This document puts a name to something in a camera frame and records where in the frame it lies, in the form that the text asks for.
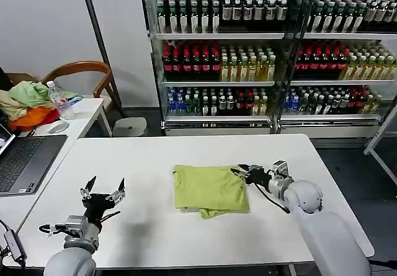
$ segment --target white table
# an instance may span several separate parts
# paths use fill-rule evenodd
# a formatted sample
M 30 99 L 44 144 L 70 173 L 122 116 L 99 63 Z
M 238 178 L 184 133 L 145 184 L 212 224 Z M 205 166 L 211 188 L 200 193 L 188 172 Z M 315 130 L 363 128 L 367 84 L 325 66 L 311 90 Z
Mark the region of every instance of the white table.
M 86 135 L 98 116 L 101 116 L 102 120 L 106 120 L 106 116 L 102 107 L 103 104 L 104 101 L 102 98 L 92 98 L 83 99 L 72 106 L 75 118 L 68 121 L 69 127 L 63 132 L 59 133 L 67 135 L 68 137 L 35 194 L 0 197 L 0 218 L 7 223 L 10 228 L 17 231 L 22 226 L 22 223 L 27 218 L 27 215 L 35 205 L 35 202 L 44 191 L 45 186 L 51 180 L 54 172 L 61 164 L 63 158 L 65 158 L 65 156 L 68 154 L 68 151 L 73 146 L 74 142 L 78 138 Z M 48 130 L 50 130 L 56 124 L 59 124 L 59 122 L 39 126 L 36 129 L 34 135 L 48 135 Z M 4 246 L 4 239 L 2 236 L 0 236 L 0 244 Z
M 373 247 L 338 186 L 306 135 L 178 136 L 160 138 L 83 138 L 72 147 L 19 237 L 28 267 L 43 267 L 63 248 L 64 236 L 47 240 L 44 224 L 82 215 L 80 187 L 97 176 L 93 192 L 111 193 L 125 178 L 121 214 L 107 220 L 94 254 L 99 269 L 191 267 L 200 265 L 286 264 L 311 262 L 298 226 L 251 185 L 249 214 L 225 214 L 210 220 L 174 208 L 175 164 L 271 166 L 283 159 L 295 180 L 317 183 L 324 207 L 347 223 L 366 256 Z M 15 265 L 10 258 L 5 265 Z

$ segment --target green cloth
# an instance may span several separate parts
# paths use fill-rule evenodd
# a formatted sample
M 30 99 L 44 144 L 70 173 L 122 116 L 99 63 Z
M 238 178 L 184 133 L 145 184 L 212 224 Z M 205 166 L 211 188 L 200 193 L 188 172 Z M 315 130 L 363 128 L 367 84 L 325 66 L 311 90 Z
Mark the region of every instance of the green cloth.
M 50 91 L 40 82 L 22 81 L 8 91 L 9 96 L 28 107 L 52 107 Z M 78 96 L 77 93 L 65 92 L 67 99 Z
M 230 169 L 238 166 L 174 166 L 175 207 L 200 209 L 203 219 L 229 212 L 247 213 L 246 183 Z

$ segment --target chair backrest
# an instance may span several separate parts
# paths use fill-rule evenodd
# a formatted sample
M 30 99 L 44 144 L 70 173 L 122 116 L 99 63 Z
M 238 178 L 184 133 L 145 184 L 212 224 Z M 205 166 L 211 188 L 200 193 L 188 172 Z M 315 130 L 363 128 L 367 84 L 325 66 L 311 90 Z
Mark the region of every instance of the chair backrest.
M 53 81 L 59 76 L 66 76 L 73 73 L 82 73 L 85 71 L 98 71 L 104 73 L 105 76 L 100 80 L 99 84 L 95 87 L 93 91 L 94 97 L 100 97 L 101 92 L 103 89 L 109 93 L 110 97 L 113 100 L 113 91 L 112 88 L 109 86 L 110 81 L 113 77 L 112 70 L 109 66 L 107 66 L 103 62 L 98 61 L 78 61 L 73 63 L 68 63 L 58 68 L 55 68 L 51 71 L 43 80 L 42 83 L 46 84 L 48 81 Z

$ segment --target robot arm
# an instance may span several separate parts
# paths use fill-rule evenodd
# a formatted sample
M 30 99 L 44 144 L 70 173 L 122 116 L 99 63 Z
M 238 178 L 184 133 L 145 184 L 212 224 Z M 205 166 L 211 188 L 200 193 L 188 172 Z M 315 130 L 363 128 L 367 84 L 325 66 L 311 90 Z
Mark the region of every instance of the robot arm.
M 307 180 L 294 181 L 285 161 L 273 168 L 240 165 L 247 184 L 265 187 L 290 210 L 322 276 L 371 276 L 370 264 L 344 221 L 322 205 L 323 193 Z
M 106 210 L 113 209 L 125 197 L 124 179 L 118 190 L 112 194 L 92 194 L 95 177 L 85 189 L 80 189 L 84 207 L 84 216 L 69 216 L 64 225 L 42 225 L 40 231 L 52 234 L 65 233 L 64 249 L 48 261 L 44 276 L 91 276 L 95 273 L 96 263 L 92 259 L 98 250 L 98 234 L 105 220 L 119 214 L 120 211 L 104 216 Z

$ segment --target beverage refrigerator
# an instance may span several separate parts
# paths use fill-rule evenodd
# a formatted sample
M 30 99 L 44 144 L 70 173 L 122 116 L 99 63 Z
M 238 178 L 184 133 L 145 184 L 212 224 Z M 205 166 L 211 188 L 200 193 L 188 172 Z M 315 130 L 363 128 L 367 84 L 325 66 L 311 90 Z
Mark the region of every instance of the beverage refrigerator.
M 142 1 L 165 135 L 365 140 L 395 103 L 397 0 Z

